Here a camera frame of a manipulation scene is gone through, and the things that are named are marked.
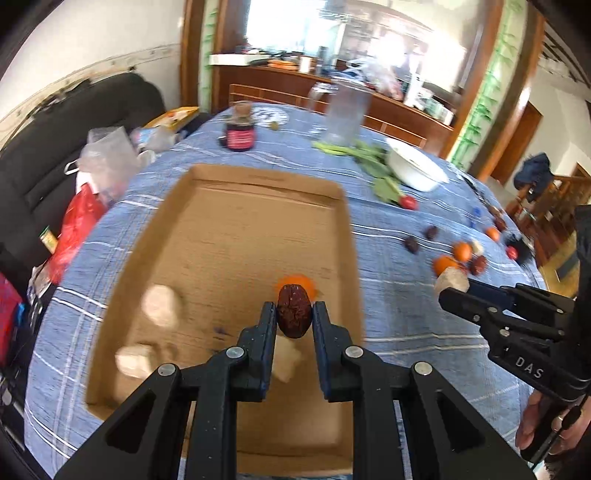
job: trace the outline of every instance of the metal screw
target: metal screw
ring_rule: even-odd
[[[226,350],[226,356],[228,358],[240,358],[242,355],[244,355],[244,348],[241,346],[231,346]]]
[[[351,358],[359,358],[360,356],[363,355],[363,349],[361,347],[358,346],[348,346],[345,349],[345,355],[349,356]]]
[[[433,367],[431,366],[431,364],[428,364],[427,362],[418,362],[414,366],[414,370],[419,375],[430,375],[431,372],[433,372]]]
[[[158,375],[168,377],[174,373],[177,368],[173,364],[162,364],[158,367]]]

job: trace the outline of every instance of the white cup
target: white cup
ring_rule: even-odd
[[[310,67],[312,66],[311,57],[300,57],[300,73],[310,73]]]

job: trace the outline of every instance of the jar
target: jar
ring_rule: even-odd
[[[226,146],[234,152],[245,152],[255,145],[255,124],[251,112],[252,102],[234,104],[232,117],[226,123]]]

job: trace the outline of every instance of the red radish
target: red radish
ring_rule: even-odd
[[[507,253],[507,257],[512,260],[517,260],[517,257],[519,256],[515,247],[507,247],[505,252]]]
[[[410,195],[404,195],[400,197],[398,204],[407,210],[418,210],[418,202],[415,197],[411,197]]]

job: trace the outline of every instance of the plate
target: plate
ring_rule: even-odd
[[[284,110],[274,106],[253,107],[251,117],[260,127],[270,127],[272,122],[285,125],[290,120],[290,116]]]

